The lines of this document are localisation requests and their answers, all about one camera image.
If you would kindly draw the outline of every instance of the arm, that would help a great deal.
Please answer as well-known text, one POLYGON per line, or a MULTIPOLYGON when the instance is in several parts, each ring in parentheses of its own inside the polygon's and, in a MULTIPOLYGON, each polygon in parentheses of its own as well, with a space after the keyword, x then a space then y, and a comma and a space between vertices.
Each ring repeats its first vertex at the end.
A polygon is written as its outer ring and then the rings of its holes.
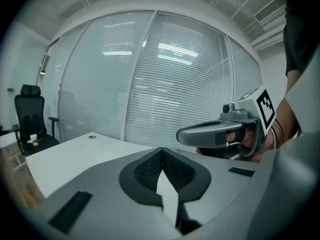
MULTIPOLYGON (((291 70, 287 73, 287 87, 285 92, 286 94, 295 85, 300 76, 301 73, 298 70, 291 70)), ((297 131, 299 130, 299 124, 295 117, 295 114, 291 110, 285 98, 279 104, 276 110, 276 114, 276 119, 281 124, 283 130, 283 136, 281 128, 276 121, 272 126, 278 138, 277 146, 280 147, 284 142, 291 139, 297 133, 297 131)))

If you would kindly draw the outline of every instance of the chair headrest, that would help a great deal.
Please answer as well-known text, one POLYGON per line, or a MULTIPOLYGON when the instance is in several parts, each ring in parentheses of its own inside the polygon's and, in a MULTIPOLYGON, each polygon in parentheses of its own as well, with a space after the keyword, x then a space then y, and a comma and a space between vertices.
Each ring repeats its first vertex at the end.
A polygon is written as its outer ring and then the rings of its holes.
POLYGON ((40 96, 41 90, 39 86, 24 84, 21 88, 21 95, 40 96))

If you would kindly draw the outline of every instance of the wrist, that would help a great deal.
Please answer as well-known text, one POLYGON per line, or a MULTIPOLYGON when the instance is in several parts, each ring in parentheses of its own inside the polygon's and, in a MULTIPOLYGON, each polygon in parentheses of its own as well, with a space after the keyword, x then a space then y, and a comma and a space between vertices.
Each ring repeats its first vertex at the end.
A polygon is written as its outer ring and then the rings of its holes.
POLYGON ((271 130, 268 131, 267 135, 266 135, 266 140, 265 140, 265 144, 263 147, 263 151, 267 151, 267 150, 273 150, 274 149, 274 144, 275 143, 275 138, 271 132, 271 130))
POLYGON ((272 129, 275 134, 275 146, 279 148, 282 145, 282 130, 276 121, 272 124, 272 129))

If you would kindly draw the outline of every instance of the black slot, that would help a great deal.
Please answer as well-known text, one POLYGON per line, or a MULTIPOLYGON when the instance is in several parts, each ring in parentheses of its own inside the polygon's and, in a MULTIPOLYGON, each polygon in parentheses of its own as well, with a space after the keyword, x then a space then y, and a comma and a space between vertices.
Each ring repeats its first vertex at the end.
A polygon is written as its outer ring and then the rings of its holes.
POLYGON ((198 228, 200 228, 202 225, 197 222, 196 220, 189 219, 189 216, 187 214, 185 205, 181 200, 178 201, 178 209, 176 213, 176 221, 175 221, 175 227, 183 234, 186 235, 198 228))
POLYGON ((92 194, 78 191, 59 211, 49 220, 49 224, 57 230, 67 234, 72 225, 84 210, 92 194))
POLYGON ((255 173, 254 170, 247 170, 247 169, 242 169, 242 168, 238 168, 238 167, 232 167, 229 172, 235 173, 235 174, 240 174, 243 176, 247 176, 247 177, 252 177, 255 173))

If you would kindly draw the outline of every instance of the bracelet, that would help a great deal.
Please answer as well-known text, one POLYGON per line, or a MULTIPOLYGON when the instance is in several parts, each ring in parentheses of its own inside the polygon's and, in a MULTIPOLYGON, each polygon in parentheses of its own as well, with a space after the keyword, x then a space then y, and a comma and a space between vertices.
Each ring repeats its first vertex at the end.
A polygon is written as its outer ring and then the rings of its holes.
POLYGON ((277 134, 274 130, 274 128, 271 126, 270 128, 270 132, 272 134, 272 137, 273 137, 273 149, 277 149, 278 148, 278 137, 277 137, 277 134))
POLYGON ((285 142, 285 140, 284 140, 284 130, 282 129, 282 126, 281 126, 281 124, 279 123, 279 121, 278 121, 276 118, 275 118, 274 120, 278 123, 278 125, 279 125, 279 127, 280 127, 282 144, 283 144, 283 143, 285 142))

